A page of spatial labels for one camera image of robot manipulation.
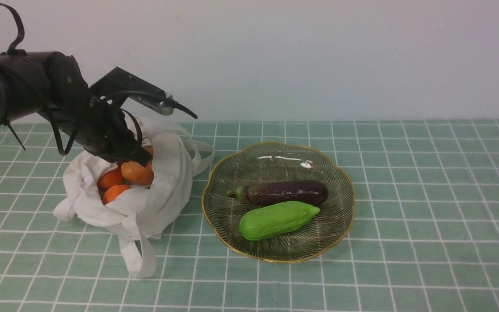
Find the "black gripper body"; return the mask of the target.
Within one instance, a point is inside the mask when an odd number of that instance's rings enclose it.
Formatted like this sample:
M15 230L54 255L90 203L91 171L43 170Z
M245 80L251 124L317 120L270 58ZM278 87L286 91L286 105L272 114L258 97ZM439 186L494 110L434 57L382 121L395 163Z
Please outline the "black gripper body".
M59 154L66 156L77 143L93 156L111 163L152 159L142 145L143 134L136 118L125 109L97 97L81 112L52 105L50 124Z

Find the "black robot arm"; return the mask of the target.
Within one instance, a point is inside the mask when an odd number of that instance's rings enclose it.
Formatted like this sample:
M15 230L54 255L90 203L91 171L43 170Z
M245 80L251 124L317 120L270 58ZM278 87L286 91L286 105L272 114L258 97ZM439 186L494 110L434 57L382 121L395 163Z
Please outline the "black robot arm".
M132 132L122 109L95 95L76 60L59 52L0 55L0 126L39 114L52 126L58 152L75 143L111 163L147 165L152 156Z

